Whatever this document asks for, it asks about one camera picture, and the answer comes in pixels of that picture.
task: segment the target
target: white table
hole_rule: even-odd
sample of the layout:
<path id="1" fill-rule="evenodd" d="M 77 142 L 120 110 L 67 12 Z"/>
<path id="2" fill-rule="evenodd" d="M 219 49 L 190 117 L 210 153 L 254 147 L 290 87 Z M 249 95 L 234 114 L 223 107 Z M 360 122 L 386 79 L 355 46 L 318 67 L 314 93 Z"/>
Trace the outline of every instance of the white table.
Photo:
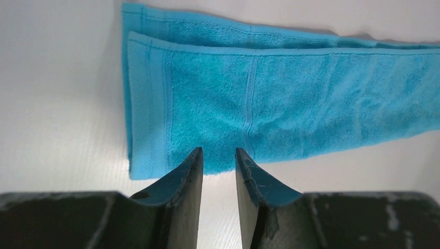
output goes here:
<path id="1" fill-rule="evenodd" d="M 152 0 L 252 23 L 440 41 L 439 0 Z M 0 1 L 0 191 L 130 195 L 120 0 Z M 262 165 L 299 191 L 421 190 L 440 200 L 440 132 Z M 235 174 L 203 182 L 198 248 L 241 248 Z"/>

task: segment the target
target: white background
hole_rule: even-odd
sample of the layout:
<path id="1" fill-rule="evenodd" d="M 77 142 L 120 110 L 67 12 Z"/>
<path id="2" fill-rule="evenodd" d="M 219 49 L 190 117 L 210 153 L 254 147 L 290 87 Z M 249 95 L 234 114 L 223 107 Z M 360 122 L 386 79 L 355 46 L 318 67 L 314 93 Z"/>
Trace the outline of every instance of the white background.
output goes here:
<path id="1" fill-rule="evenodd" d="M 252 23 L 440 42 L 439 0 L 152 0 Z M 120 0 L 0 1 L 0 192 L 119 190 L 130 181 Z M 440 132 L 262 165 L 299 191 L 421 190 L 440 200 Z M 198 248 L 241 248 L 234 172 L 203 182 Z"/>

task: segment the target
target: folded towel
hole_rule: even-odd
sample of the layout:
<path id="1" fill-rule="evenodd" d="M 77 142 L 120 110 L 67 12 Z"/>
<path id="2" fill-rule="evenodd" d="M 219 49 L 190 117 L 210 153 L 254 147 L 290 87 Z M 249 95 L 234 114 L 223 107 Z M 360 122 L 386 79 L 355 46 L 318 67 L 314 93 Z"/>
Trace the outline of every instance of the folded towel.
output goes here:
<path id="1" fill-rule="evenodd" d="M 205 173 L 440 129 L 440 46 L 403 45 L 122 6 L 130 178 L 196 146 Z"/>

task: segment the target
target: scuff mark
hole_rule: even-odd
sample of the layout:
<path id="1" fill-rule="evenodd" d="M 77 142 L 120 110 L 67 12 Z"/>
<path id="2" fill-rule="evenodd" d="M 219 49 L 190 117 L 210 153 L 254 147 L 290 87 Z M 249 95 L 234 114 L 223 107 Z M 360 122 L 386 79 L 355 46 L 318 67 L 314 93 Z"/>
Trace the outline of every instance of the scuff mark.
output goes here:
<path id="1" fill-rule="evenodd" d="M 273 237 L 275 237 L 275 234 L 280 230 L 280 225 L 278 223 L 278 215 L 276 212 L 274 212 L 272 215 L 268 214 L 268 220 L 266 225 L 266 231 L 267 235 L 269 235 L 269 238 L 273 240 Z"/>
<path id="2" fill-rule="evenodd" d="M 414 241 L 413 241 L 413 233 L 410 231 L 405 231 L 405 245 L 406 249 L 413 249 Z"/>
<path id="3" fill-rule="evenodd" d="M 368 236 L 367 235 L 359 236 L 359 240 L 360 241 L 367 241 L 368 240 Z"/>
<path id="4" fill-rule="evenodd" d="M 385 208 L 386 212 L 388 213 L 389 219 L 388 219 L 388 228 L 391 231 L 397 231 L 399 227 L 399 221 L 396 215 L 396 212 L 393 209 L 393 206 L 388 204 Z"/>
<path id="5" fill-rule="evenodd" d="M 318 234 L 318 238 L 321 241 L 321 244 L 324 248 L 327 247 L 327 240 L 325 239 L 324 232 L 322 231 L 321 223 L 318 219 L 318 209 L 315 206 L 315 198 L 318 198 L 317 194 L 313 194 L 310 198 L 310 208 L 312 209 L 312 220 L 315 223 L 316 232 Z"/>
<path id="6" fill-rule="evenodd" d="M 322 192 L 321 196 L 345 196 L 345 197 L 364 197 L 364 198 L 385 198 L 392 203 L 397 200 L 423 200 L 424 196 L 416 192 Z"/>
<path id="7" fill-rule="evenodd" d="M 99 226 L 97 230 L 93 234 L 92 238 L 89 240 L 89 243 L 87 243 L 87 248 L 95 248 L 96 245 L 98 244 L 99 239 L 101 238 L 102 233 L 104 232 L 104 229 L 107 226 L 110 213 L 112 212 L 112 208 L 116 202 L 116 197 L 106 196 L 105 200 L 107 201 L 107 206 L 105 207 L 101 220 L 99 221 Z"/>
<path id="8" fill-rule="evenodd" d="M 104 197 L 107 200 L 107 193 L 97 194 L 95 192 L 35 192 L 35 193 L 5 193 L 0 199 L 0 211 L 6 211 L 18 204 L 28 201 L 52 200 L 58 201 L 64 198 L 86 198 Z"/>

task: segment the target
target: towel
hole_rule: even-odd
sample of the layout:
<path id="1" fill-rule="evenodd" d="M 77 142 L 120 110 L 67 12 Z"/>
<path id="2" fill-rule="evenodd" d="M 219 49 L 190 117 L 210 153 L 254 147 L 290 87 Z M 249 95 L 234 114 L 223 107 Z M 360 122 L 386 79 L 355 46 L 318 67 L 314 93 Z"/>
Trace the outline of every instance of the towel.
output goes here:
<path id="1" fill-rule="evenodd" d="M 440 46 L 381 43 L 122 5 L 130 178 L 197 146 L 204 172 L 303 159 L 440 128 Z"/>

